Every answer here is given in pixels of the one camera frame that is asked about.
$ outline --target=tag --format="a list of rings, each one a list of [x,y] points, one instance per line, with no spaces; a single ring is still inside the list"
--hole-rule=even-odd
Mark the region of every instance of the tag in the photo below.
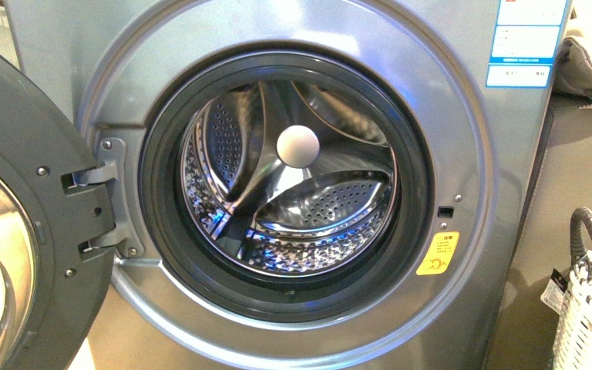
[[[559,271],[553,269],[550,275],[550,280],[546,286],[546,290],[541,294],[541,301],[550,307],[557,314],[561,312],[563,303],[563,293],[568,288],[568,281],[560,274]]]
[[[430,248],[428,248],[428,253],[425,254],[425,259],[416,270],[416,274],[436,275],[444,273],[448,268],[452,255],[455,253],[458,241],[459,233],[456,231],[435,234]]]

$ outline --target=washing machine door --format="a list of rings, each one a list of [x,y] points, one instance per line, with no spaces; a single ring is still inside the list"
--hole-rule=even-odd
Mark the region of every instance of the washing machine door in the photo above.
[[[114,228],[99,169],[74,126],[0,58],[0,368],[64,368],[106,295]]]

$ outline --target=black rubber gasket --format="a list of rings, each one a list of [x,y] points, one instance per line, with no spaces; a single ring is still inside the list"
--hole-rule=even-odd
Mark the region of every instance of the black rubber gasket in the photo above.
[[[191,116],[229,89],[262,79],[291,79],[346,89],[372,102],[389,124],[380,125],[395,157],[399,198],[392,224],[351,263],[314,277],[285,279],[252,273],[214,250],[193,224],[180,188],[180,149]],[[300,322],[340,314],[375,299],[408,269],[409,256],[429,225],[432,180],[420,133],[405,105],[376,79],[310,52],[246,52],[185,78],[149,130],[140,162],[140,199],[163,262],[207,300],[265,321]]]

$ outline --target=washing machine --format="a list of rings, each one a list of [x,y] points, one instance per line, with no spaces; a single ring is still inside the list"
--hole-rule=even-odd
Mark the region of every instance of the washing machine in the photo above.
[[[213,368],[480,368],[568,8],[6,2],[0,368],[110,284]]]

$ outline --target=laundry basket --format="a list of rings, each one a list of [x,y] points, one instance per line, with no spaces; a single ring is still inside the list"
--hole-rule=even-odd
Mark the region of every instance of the laundry basket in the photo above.
[[[592,241],[592,211],[579,208],[570,219],[571,271],[553,345],[553,369],[592,370],[592,251],[582,242],[582,223]]]

